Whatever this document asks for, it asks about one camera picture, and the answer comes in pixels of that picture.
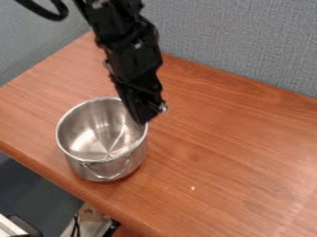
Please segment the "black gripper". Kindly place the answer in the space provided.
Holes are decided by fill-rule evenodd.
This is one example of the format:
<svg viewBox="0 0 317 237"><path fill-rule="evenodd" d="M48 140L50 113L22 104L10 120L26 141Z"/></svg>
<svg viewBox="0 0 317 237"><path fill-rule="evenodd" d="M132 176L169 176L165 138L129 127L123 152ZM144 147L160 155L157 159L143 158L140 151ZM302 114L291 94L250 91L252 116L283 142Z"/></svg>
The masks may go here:
<svg viewBox="0 0 317 237"><path fill-rule="evenodd" d="M161 66L157 30L143 27L120 34L98 29L94 42L105 52L105 66L127 112L143 125L165 110L157 76Z"/></svg>

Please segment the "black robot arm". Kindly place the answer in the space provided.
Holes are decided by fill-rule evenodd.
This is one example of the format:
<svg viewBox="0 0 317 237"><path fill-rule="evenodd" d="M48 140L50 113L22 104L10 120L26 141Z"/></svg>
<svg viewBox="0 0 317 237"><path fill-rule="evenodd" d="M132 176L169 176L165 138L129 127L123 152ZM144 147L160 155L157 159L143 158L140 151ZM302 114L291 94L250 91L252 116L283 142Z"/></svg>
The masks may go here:
<svg viewBox="0 0 317 237"><path fill-rule="evenodd" d="M141 0L74 0L92 27L94 43L129 116L147 123L165 109L157 70L159 31L141 15Z"/></svg>

